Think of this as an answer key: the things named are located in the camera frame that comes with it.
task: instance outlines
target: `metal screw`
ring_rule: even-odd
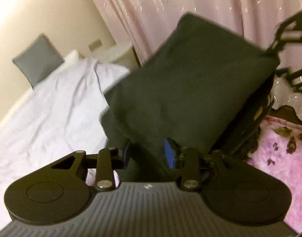
[[[97,186],[99,188],[110,188],[112,186],[112,181],[109,181],[109,180],[101,180],[99,182],[97,182]]]
[[[196,180],[187,180],[184,182],[186,188],[196,188],[198,185],[199,183]]]

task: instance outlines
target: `white bedsheet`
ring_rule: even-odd
[[[129,74],[85,59],[49,75],[0,129],[0,230],[10,221],[3,196],[15,180],[75,151],[102,149],[103,93]]]

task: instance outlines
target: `gray pillow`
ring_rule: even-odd
[[[44,34],[39,35],[24,52],[12,61],[26,76],[32,88],[64,62]]]

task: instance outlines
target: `gray plastic base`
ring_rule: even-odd
[[[296,234],[283,222],[262,227],[228,222],[207,208],[199,194],[176,183],[121,183],[98,193],[73,219],[50,226],[13,221],[0,237],[287,237]]]

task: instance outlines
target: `round black pad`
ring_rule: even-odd
[[[206,204],[224,219],[242,225],[266,225],[284,219],[291,193],[281,181],[247,164],[223,156],[216,175],[203,186]]]
[[[88,186],[69,170],[41,169],[12,183],[4,202],[12,219],[49,225],[78,214],[90,197]]]

